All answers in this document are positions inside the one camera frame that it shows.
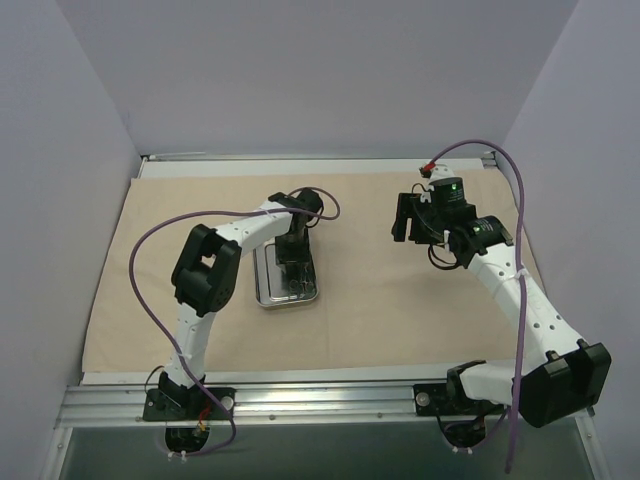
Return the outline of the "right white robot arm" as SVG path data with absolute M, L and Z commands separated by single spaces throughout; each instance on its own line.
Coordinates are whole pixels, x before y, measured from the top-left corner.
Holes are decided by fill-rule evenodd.
M 480 402 L 511 406 L 540 428 L 596 405 L 612 363 L 601 343 L 591 344 L 551 304 L 495 216 L 479 217 L 465 199 L 438 204 L 433 193 L 401 193 L 391 230 L 397 242 L 443 246 L 455 264 L 490 292 L 518 335 L 512 367 L 476 360 L 447 372 L 444 400 L 464 413 Z

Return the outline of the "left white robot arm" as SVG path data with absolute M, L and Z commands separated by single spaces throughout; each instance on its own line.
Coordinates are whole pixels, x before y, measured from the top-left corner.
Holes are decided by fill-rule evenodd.
M 204 360 L 216 314 L 231 300 L 241 260 L 254 262 L 256 298 L 264 307 L 293 305 L 318 295 L 309 227 L 324 213 L 319 193 L 303 187 L 275 193 L 246 216 L 190 231 L 171 275 L 179 304 L 178 348 L 161 374 L 159 391 L 179 419 L 202 405 Z

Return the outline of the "steel instrument tray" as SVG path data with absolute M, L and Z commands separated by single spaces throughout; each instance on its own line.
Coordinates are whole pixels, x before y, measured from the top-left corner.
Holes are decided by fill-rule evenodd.
M 313 270 L 316 276 L 313 259 L 306 268 Z M 293 307 L 314 301 L 319 293 L 317 276 L 317 294 L 312 297 L 302 294 L 300 297 L 289 295 L 289 279 L 276 264 L 275 243 L 265 243 L 253 251 L 253 270 L 256 300 L 265 309 Z

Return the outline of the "beige cloth surgical kit roll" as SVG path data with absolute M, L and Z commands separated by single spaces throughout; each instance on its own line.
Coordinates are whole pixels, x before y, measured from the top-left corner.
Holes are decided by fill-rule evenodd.
M 269 195 L 326 189 L 332 215 L 310 232 L 318 297 L 258 305 L 250 257 L 206 351 L 210 372 L 386 367 L 514 355 L 516 335 L 467 270 L 445 272 L 424 247 L 391 235 L 414 173 L 138 179 L 110 246 L 86 335 L 86 373 L 147 372 L 165 363 L 177 326 L 170 281 L 190 230 L 225 224 Z

